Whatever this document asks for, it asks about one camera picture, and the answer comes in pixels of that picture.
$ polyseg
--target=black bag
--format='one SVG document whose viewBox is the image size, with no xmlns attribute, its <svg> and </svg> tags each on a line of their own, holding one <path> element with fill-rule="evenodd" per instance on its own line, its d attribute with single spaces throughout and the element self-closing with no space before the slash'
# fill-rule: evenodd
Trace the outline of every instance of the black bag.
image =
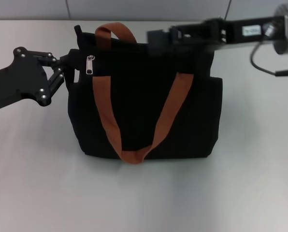
<svg viewBox="0 0 288 232">
<path fill-rule="evenodd" d="M 211 154 L 222 104 L 222 79 L 210 77 L 214 54 L 195 47 L 183 57 L 152 58 L 120 23 L 96 34 L 75 31 L 79 50 L 65 57 L 64 73 L 69 117 L 85 154 L 129 163 Z"/>
</svg>

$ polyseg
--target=table surface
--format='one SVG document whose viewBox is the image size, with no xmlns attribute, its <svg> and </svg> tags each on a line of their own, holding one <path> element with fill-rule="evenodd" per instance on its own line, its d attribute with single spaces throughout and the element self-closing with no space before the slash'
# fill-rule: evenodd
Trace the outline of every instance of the table surface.
<svg viewBox="0 0 288 232">
<path fill-rule="evenodd" d="M 93 32 L 102 22 L 0 21 L 0 68 L 17 46 L 65 55 L 77 48 L 77 24 Z M 176 23 L 125 24 L 144 43 L 147 30 Z M 288 232 L 288 78 L 255 70 L 251 49 L 216 52 L 223 108 L 206 159 L 128 165 L 86 156 L 64 85 L 46 108 L 23 100 L 0 109 L 0 232 Z M 256 62 L 288 68 L 271 45 Z"/>
</svg>

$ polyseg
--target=label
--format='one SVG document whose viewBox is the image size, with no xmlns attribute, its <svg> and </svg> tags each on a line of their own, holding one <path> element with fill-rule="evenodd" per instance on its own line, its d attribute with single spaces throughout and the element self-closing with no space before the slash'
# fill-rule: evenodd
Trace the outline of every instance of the label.
<svg viewBox="0 0 288 232">
<path fill-rule="evenodd" d="M 261 35 L 261 26 L 260 25 L 252 25 L 242 27 L 243 36 L 253 36 L 253 35 Z"/>
</svg>

